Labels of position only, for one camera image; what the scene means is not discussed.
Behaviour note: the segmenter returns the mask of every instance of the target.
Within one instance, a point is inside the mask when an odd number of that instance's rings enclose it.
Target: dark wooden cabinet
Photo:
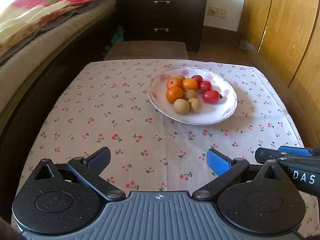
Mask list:
[[[207,0],[118,0],[126,41],[181,41],[200,47]]]

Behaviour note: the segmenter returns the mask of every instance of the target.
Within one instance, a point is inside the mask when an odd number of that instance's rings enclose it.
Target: brown stool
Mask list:
[[[186,46],[177,41],[119,41],[105,60],[167,58],[188,59]]]

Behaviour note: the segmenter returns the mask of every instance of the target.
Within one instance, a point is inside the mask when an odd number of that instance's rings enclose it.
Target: red tomato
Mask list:
[[[199,86],[200,83],[203,81],[203,78],[202,78],[202,76],[200,76],[200,75],[194,75],[194,76],[192,76],[191,78],[193,78],[193,79],[195,79],[195,80],[197,81],[198,86]]]
[[[202,81],[199,85],[199,91],[201,93],[211,90],[211,83],[208,81]]]
[[[202,99],[204,102],[209,104],[215,104],[218,103],[220,99],[222,99],[222,95],[219,94],[216,90],[209,90],[204,92],[202,95]]]

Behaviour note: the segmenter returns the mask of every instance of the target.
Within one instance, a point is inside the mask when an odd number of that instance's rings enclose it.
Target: plate rim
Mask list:
[[[152,98],[151,98],[151,96],[150,96],[150,93],[151,93],[150,87],[151,87],[151,85],[152,85],[152,83],[153,83],[153,81],[154,81],[155,76],[157,76],[157,75],[159,75],[159,74],[161,74],[161,73],[165,73],[165,72],[167,72],[167,71],[172,71],[172,70],[175,70],[175,69],[185,69],[185,68],[187,68],[187,67],[188,67],[188,68],[192,68],[192,69],[202,70],[202,71],[205,71],[205,72],[207,72],[207,73],[213,73],[213,74],[217,75],[219,78],[221,78],[224,82],[226,82],[227,84],[229,84],[229,86],[233,89],[234,94],[235,94],[235,103],[234,103],[234,105],[233,105],[233,106],[234,106],[234,110],[233,110],[233,112],[232,112],[230,115],[228,115],[228,116],[225,117],[225,118],[219,119],[219,120],[217,120],[217,121],[215,121],[215,122],[208,122],[208,123],[188,122],[188,121],[185,121],[185,120],[181,120],[181,119],[178,119],[178,118],[174,118],[174,117],[172,117],[172,116],[169,116],[168,114],[164,113],[159,107],[157,107],[157,106],[155,105],[155,103],[153,102],[153,100],[152,100]],[[217,74],[217,73],[215,73],[215,72],[213,72],[213,71],[210,71],[210,70],[208,70],[208,69],[199,68],[199,67],[192,67],[192,66],[172,67],[172,68],[165,69],[165,70],[163,70],[163,71],[160,71],[160,72],[154,74],[154,75],[151,77],[151,79],[149,80],[149,82],[148,82],[147,95],[148,95],[148,98],[149,98],[150,102],[153,104],[153,106],[154,106],[159,112],[161,112],[162,114],[164,114],[165,116],[167,116],[167,117],[169,117],[169,118],[171,118],[172,120],[175,120],[175,121],[177,121],[177,122],[182,122],[182,123],[191,124],[191,125],[198,125],[198,126],[200,126],[200,125],[213,125],[213,124],[217,124],[217,123],[220,123],[220,122],[223,122],[223,121],[229,119],[229,118],[234,114],[234,112],[236,111],[236,108],[237,108],[237,100],[238,100],[238,97],[237,97],[237,94],[236,94],[235,89],[231,86],[231,84],[230,84],[225,78],[223,78],[223,77],[220,76],[219,74]]]

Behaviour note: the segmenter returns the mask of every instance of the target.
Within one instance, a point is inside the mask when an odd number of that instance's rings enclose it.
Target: plate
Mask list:
[[[217,90],[223,99],[217,104],[208,104],[203,101],[202,94],[198,92],[198,99],[202,103],[201,111],[199,113],[189,111],[184,115],[177,114],[173,109],[173,104],[167,101],[165,93],[167,92],[167,80],[179,74],[186,78],[191,78],[193,75],[202,76],[204,80],[211,83],[212,90]],[[228,119],[237,107],[237,95],[233,87],[218,74],[198,67],[182,66],[161,71],[149,81],[147,94],[152,104],[162,114],[178,122],[192,125],[212,125],[222,122]]]

